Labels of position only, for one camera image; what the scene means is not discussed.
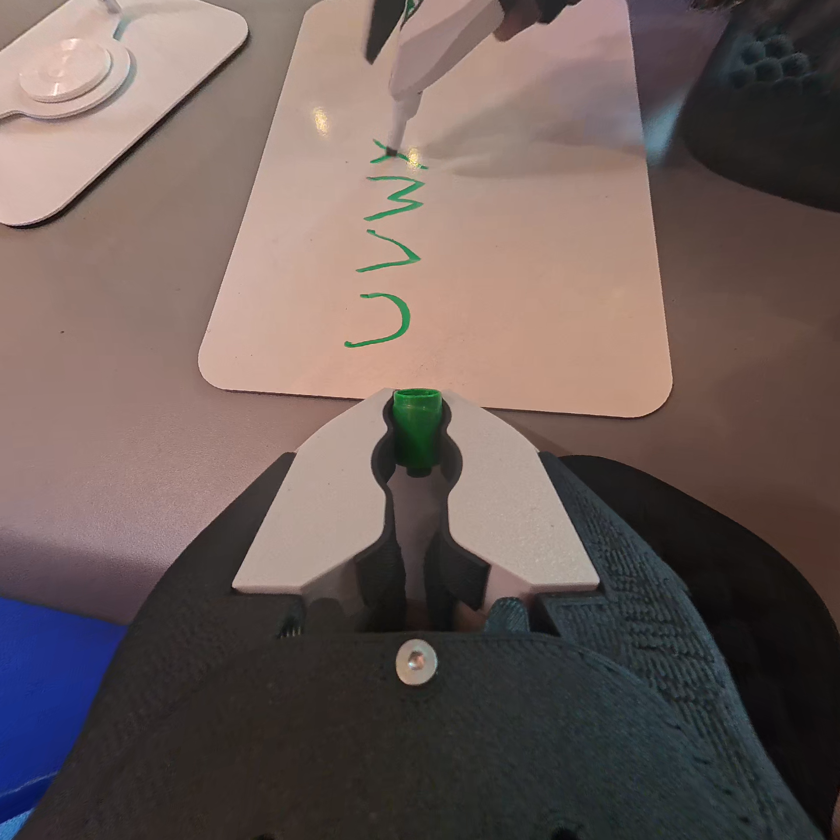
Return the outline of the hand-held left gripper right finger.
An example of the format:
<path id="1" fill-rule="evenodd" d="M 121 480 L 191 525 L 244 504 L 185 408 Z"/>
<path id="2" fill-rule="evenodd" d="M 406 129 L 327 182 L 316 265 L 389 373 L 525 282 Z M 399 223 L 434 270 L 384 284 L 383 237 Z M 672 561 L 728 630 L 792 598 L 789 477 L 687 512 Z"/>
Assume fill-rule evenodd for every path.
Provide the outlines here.
<path id="1" fill-rule="evenodd" d="M 423 565 L 431 622 L 462 604 L 590 595 L 601 579 L 540 452 L 498 416 L 443 391 L 438 434 L 446 496 Z"/>

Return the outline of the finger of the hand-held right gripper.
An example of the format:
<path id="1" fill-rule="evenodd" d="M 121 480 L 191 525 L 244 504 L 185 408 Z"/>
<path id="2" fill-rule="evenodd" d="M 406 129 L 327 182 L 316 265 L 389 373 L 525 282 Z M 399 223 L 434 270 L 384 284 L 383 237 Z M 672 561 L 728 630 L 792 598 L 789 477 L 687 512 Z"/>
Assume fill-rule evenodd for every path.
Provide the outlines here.
<path id="1" fill-rule="evenodd" d="M 392 32 L 402 27 L 420 4 L 420 1 L 372 2 L 369 27 L 364 44 L 364 57 L 369 64 L 376 61 Z"/>
<path id="2" fill-rule="evenodd" d="M 398 18 L 394 98 L 422 94 L 493 35 L 519 2 L 406 2 Z"/>

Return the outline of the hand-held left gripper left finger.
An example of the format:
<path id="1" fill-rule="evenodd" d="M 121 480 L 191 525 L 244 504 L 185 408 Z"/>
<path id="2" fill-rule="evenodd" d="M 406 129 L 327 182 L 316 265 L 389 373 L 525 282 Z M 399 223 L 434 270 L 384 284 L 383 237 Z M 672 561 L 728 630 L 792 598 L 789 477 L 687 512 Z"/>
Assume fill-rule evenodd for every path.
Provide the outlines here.
<path id="1" fill-rule="evenodd" d="M 393 389 L 336 416 L 292 456 L 233 580 L 239 593 L 321 599 L 403 626 L 406 570 L 389 480 L 396 471 Z"/>

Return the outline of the green whiteboard marker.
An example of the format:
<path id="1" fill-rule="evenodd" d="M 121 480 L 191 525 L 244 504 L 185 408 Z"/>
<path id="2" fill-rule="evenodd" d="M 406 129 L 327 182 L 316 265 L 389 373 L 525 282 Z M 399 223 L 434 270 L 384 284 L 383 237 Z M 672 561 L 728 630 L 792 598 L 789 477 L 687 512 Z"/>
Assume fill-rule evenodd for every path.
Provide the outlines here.
<path id="1" fill-rule="evenodd" d="M 423 75 L 416 70 L 392 74 L 388 91 L 392 98 L 391 128 L 385 142 L 385 154 L 395 157 L 401 150 L 408 123 L 417 115 L 424 93 Z"/>

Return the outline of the green marker cap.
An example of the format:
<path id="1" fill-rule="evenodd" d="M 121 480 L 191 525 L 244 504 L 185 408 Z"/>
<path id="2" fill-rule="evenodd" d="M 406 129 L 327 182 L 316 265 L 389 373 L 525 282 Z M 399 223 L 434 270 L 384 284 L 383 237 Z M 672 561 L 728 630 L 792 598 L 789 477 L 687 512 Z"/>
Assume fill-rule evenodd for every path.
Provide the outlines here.
<path id="1" fill-rule="evenodd" d="M 392 397 L 395 462 L 412 478 L 430 476 L 438 465 L 439 428 L 444 417 L 440 391 L 396 390 Z"/>

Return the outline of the white whiteboard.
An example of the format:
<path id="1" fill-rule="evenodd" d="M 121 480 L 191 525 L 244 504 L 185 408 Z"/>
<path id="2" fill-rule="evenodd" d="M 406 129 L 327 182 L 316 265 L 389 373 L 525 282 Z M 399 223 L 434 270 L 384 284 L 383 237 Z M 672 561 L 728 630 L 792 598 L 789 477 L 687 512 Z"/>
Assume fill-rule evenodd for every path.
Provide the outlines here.
<path id="1" fill-rule="evenodd" d="M 392 38 L 305 13 L 198 353 L 235 392 L 642 417 L 672 384 L 626 2 L 488 38 L 385 154 Z"/>

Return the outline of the blue plastic bin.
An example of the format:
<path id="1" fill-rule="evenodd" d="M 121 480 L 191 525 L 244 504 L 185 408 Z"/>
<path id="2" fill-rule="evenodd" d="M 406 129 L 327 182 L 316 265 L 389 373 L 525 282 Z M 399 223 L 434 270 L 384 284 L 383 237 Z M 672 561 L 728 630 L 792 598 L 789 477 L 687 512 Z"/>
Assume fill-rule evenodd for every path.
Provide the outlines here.
<path id="1" fill-rule="evenodd" d="M 30 811 L 67 759 L 127 627 L 1 599 L 1 821 Z"/>

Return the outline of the white table sign stand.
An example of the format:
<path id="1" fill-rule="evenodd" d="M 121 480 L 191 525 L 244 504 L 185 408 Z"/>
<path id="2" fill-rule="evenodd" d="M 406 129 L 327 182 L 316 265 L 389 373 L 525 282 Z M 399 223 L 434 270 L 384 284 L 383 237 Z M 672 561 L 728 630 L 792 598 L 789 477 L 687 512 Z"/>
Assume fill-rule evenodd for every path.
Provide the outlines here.
<path id="1" fill-rule="evenodd" d="M 3 47 L 2 225 L 62 212 L 248 35 L 206 2 L 71 1 Z"/>

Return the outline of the dark rounded object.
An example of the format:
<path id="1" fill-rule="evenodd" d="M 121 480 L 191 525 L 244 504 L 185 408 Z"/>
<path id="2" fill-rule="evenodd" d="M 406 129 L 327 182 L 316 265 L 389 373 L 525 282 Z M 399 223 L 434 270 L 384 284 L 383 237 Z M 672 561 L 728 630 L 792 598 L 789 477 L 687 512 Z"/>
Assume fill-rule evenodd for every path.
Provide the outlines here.
<path id="1" fill-rule="evenodd" d="M 839 788 L 839 641 L 806 578 L 743 526 L 607 458 L 560 461 L 686 584 L 764 750 L 828 836 Z"/>

